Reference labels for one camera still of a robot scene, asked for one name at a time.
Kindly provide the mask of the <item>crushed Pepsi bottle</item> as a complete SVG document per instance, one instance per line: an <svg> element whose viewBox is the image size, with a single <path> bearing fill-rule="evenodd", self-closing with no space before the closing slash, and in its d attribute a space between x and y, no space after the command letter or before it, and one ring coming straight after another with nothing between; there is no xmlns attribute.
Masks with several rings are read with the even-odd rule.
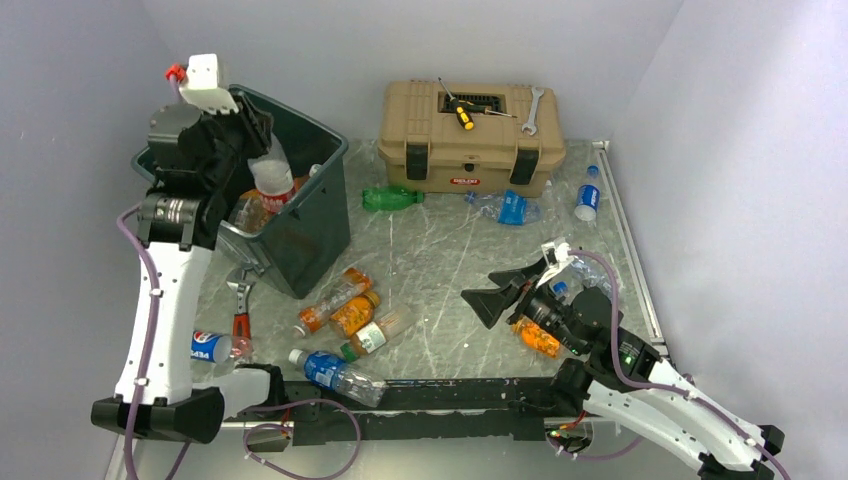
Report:
<svg viewBox="0 0 848 480"><path fill-rule="evenodd" d="M564 281L559 281L551 284L550 290L556 298L562 298L567 295L568 286Z"/></svg>

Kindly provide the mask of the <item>clear bottle red label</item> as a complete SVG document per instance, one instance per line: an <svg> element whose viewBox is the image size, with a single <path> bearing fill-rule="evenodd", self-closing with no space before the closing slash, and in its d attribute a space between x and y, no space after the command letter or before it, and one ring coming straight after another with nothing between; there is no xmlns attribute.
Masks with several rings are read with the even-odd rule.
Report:
<svg viewBox="0 0 848 480"><path fill-rule="evenodd" d="M290 164L274 134L271 134L268 152L250 159L248 167L259 192L262 207L271 214L278 213L294 197L296 187Z"/></svg>

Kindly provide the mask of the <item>large orange label bottle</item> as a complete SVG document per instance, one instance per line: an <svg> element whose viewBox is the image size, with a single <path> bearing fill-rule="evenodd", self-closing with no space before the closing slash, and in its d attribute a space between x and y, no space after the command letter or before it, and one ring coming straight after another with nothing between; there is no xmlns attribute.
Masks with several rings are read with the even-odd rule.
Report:
<svg viewBox="0 0 848 480"><path fill-rule="evenodd" d="M230 214L228 223L236 229L255 234L268 223L272 214L262 205L262 196L256 189L242 194Z"/></svg>

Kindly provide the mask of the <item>crushed orange label bottle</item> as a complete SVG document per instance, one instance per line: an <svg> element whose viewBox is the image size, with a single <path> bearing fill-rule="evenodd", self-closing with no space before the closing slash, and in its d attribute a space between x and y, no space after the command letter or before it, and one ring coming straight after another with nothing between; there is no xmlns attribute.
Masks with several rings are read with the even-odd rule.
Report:
<svg viewBox="0 0 848 480"><path fill-rule="evenodd" d="M306 174L296 176L294 178L295 192L299 192L305 186L305 184L321 170L321 168L321 164L313 164Z"/></svg>

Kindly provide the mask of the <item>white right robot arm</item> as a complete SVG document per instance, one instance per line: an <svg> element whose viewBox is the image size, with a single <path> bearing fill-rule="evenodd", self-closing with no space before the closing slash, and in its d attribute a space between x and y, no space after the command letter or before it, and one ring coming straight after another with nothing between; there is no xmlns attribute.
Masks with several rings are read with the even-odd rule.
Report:
<svg viewBox="0 0 848 480"><path fill-rule="evenodd" d="M549 286L577 258L595 261L610 290L586 288L571 303ZM732 414L704 394L658 350L620 324L614 270L584 250L546 253L536 263L492 272L491 289L466 289L463 300L486 328L502 316L526 318L571 351L551 383L557 411L612 419L688 463L701 479L787 479L778 461L784 432Z"/></svg>

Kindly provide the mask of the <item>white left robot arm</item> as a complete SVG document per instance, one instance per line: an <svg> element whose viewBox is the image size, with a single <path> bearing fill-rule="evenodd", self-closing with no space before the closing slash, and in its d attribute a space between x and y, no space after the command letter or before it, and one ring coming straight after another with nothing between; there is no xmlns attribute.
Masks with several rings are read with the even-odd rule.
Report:
<svg viewBox="0 0 848 480"><path fill-rule="evenodd" d="M209 106L185 101L151 117L153 182L130 236L141 263L132 340L114 393L92 405L93 425L129 440L207 444L243 411L264 420L285 411L279 367L248 363L201 384L190 355L219 226L246 184L248 161L270 150L272 126L272 116L236 88Z"/></svg>

